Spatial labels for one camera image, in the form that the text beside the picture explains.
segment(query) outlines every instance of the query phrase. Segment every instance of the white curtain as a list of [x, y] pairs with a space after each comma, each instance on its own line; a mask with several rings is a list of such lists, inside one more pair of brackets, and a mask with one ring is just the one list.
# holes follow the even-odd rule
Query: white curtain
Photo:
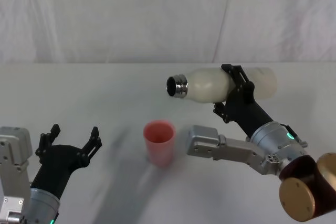
[[336, 59], [336, 0], [0, 0], [0, 63]]

